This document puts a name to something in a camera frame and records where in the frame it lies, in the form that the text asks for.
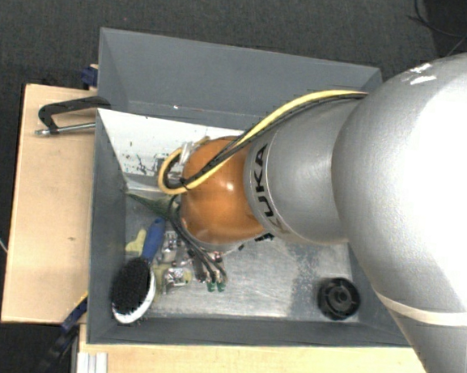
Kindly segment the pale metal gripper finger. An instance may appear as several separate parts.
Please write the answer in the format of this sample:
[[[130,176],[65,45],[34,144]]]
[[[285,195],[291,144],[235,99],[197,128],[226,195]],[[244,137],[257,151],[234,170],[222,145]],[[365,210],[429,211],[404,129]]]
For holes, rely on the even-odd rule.
[[[165,258],[175,258],[178,249],[178,236],[175,232],[166,232],[163,239],[163,247],[161,248],[161,256]]]
[[[168,295],[173,291],[187,286],[188,272],[184,268],[169,268],[163,273],[162,292]]]

